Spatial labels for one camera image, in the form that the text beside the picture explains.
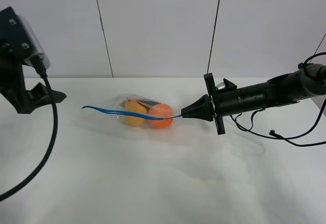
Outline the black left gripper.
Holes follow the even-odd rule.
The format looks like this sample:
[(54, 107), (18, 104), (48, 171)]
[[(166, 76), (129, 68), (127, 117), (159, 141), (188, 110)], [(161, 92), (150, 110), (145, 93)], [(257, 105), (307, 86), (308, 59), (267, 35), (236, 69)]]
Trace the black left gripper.
[[(63, 92), (51, 92), (55, 103), (61, 103), (67, 97)], [(21, 60), (4, 48), (1, 48), (1, 94), (18, 114), (30, 114), (33, 108), (51, 105), (49, 91), (42, 83), (26, 90)]]

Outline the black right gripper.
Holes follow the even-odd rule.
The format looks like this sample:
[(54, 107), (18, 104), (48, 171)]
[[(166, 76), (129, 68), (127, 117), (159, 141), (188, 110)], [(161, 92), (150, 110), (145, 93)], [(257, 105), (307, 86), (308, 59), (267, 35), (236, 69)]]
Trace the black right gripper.
[(237, 88), (232, 91), (216, 90), (212, 73), (204, 75), (208, 95), (203, 95), (193, 104), (181, 110), (182, 118), (215, 121), (218, 135), (225, 134), (223, 117), (241, 112), (241, 92)]

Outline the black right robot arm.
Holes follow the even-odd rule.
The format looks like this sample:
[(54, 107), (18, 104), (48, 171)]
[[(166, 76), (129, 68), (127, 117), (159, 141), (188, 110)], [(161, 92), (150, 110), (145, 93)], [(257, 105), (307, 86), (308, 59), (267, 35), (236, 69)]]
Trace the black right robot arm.
[(227, 79), (216, 85), (211, 73), (204, 75), (204, 80), (208, 93), (183, 108), (181, 115), (214, 121), (219, 135), (225, 134), (223, 117), (325, 95), (325, 66), (321, 64), (309, 64), (306, 69), (243, 88)]

